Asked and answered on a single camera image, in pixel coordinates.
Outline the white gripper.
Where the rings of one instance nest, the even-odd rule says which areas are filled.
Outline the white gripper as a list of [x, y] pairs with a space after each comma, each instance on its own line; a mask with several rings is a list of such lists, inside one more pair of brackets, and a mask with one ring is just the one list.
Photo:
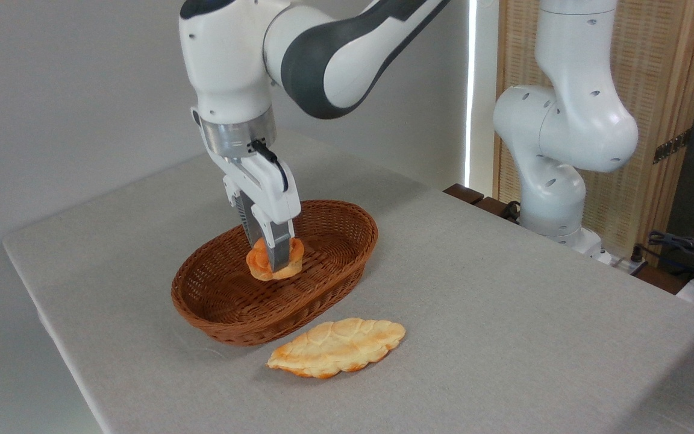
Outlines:
[[196, 109], [192, 115], [210, 158], [225, 174], [224, 187], [248, 244], [264, 242], [272, 272], [287, 267], [292, 219], [300, 214], [301, 205], [291, 170], [270, 150], [277, 135], [272, 109], [235, 124], [212, 123]]

